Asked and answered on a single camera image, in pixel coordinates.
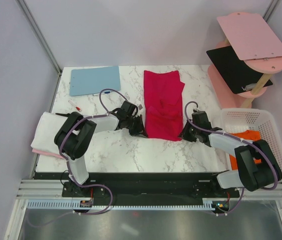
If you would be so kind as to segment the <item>magenta t shirt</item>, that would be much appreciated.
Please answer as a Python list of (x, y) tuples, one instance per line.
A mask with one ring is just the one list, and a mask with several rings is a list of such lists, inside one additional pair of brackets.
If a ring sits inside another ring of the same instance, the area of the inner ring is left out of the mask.
[(144, 71), (145, 130), (149, 138), (173, 142), (181, 140), (185, 84), (176, 71)]

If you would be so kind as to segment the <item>pink t shirt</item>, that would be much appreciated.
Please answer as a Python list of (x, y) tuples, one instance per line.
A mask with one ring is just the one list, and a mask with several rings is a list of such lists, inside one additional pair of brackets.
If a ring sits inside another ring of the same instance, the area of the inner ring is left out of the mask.
[(55, 153), (51, 153), (51, 152), (49, 153), (49, 152), (37, 150), (37, 149), (34, 149), (34, 148), (32, 149), (32, 152), (39, 154), (39, 155), (43, 155), (43, 156), (48, 156), (48, 157), (50, 156), (50, 157), (62, 159), (62, 156), (60, 156), (59, 154), (55, 154)]

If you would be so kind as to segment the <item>white t shirt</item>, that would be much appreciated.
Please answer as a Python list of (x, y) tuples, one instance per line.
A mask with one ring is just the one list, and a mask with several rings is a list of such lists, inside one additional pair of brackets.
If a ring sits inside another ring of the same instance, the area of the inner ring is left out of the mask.
[(59, 154), (54, 138), (66, 120), (67, 117), (65, 116), (44, 112), (36, 127), (34, 139), (30, 145), (31, 148)]

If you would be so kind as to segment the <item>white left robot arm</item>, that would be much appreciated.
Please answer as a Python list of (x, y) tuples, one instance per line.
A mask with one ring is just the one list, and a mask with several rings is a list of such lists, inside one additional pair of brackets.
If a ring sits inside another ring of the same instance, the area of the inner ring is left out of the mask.
[(69, 177), (74, 182), (73, 191), (80, 197), (87, 196), (91, 189), (90, 183), (87, 182), (89, 173), (84, 155), (94, 134), (128, 129), (133, 137), (148, 137), (142, 116), (126, 113), (119, 108), (95, 116), (83, 116), (78, 112), (60, 114), (60, 116), (66, 117), (66, 120), (57, 132), (54, 143), (60, 155), (66, 160)]

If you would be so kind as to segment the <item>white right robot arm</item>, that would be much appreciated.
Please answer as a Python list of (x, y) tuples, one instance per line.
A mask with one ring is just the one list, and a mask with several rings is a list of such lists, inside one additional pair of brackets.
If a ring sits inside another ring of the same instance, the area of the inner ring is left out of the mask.
[(265, 140), (248, 141), (219, 127), (204, 129), (191, 121), (187, 121), (180, 137), (189, 142), (199, 141), (235, 157), (237, 169), (218, 173), (209, 185), (211, 194), (216, 197), (221, 197), (229, 188), (246, 188), (250, 192), (274, 190), (282, 179), (282, 172)]

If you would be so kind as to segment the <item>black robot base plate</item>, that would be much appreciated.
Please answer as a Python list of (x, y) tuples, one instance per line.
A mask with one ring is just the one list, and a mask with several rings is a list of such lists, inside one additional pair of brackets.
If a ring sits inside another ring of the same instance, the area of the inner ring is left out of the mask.
[(62, 196), (69, 198), (92, 197), (107, 204), (110, 188), (114, 204), (164, 204), (173, 200), (175, 204), (197, 204), (204, 198), (228, 199), (239, 197), (234, 188), (217, 186), (214, 172), (165, 172), (165, 173), (102, 173), (93, 172), (85, 187), (77, 186), (72, 180), (63, 185)]

